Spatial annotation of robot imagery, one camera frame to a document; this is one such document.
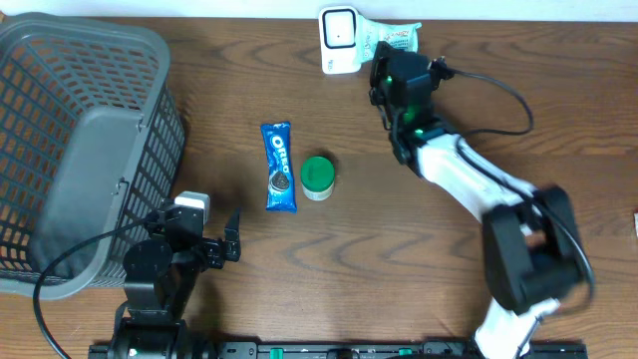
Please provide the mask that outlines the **blue Oreo cookie pack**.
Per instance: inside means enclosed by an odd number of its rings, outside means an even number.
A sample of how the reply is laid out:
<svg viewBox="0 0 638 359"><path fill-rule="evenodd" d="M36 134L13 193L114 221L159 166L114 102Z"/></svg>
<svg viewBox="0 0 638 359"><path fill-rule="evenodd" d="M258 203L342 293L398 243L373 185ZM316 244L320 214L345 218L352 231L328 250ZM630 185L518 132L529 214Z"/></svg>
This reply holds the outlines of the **blue Oreo cookie pack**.
<svg viewBox="0 0 638 359"><path fill-rule="evenodd" d="M268 163L268 211L297 212L295 180L290 157L289 122L260 127Z"/></svg>

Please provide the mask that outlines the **green lid jar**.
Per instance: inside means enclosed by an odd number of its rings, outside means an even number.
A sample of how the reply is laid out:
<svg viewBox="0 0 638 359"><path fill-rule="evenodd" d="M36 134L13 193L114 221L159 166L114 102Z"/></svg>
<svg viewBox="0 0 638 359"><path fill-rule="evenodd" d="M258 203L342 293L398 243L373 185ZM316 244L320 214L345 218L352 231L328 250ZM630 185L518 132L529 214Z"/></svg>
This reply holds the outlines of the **green lid jar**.
<svg viewBox="0 0 638 359"><path fill-rule="evenodd" d="M324 157L308 158L302 165L301 184L304 194L311 200L327 199L335 185L335 167Z"/></svg>

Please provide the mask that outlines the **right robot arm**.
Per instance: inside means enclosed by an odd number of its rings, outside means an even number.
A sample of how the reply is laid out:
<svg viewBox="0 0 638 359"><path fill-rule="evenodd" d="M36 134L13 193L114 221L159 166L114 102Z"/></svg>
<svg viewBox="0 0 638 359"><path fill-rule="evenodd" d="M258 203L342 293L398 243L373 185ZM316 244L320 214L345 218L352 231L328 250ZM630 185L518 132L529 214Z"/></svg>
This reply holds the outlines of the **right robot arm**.
<svg viewBox="0 0 638 359"><path fill-rule="evenodd" d="M436 114L432 94L459 70L443 58L378 43L370 74L377 107L398 162L456 199L480 224L485 283L483 323L469 339L434 339L400 358L584 358L578 342L533 342L540 324L562 315L562 299L581 283L595 292L567 193L537 188L476 153Z"/></svg>

